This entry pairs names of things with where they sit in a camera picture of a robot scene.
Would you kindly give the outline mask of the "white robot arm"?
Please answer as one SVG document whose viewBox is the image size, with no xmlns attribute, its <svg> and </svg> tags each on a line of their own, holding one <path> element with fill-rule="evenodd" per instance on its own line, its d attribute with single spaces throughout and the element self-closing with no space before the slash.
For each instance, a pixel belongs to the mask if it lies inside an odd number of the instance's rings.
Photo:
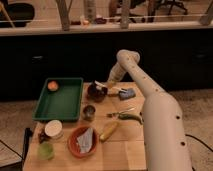
<svg viewBox="0 0 213 171">
<path fill-rule="evenodd" d="M 116 59 L 107 82 L 115 85 L 128 73 L 145 98 L 141 112 L 147 170 L 193 171 L 177 100 L 139 67 L 138 52 L 122 49 Z"/>
</svg>

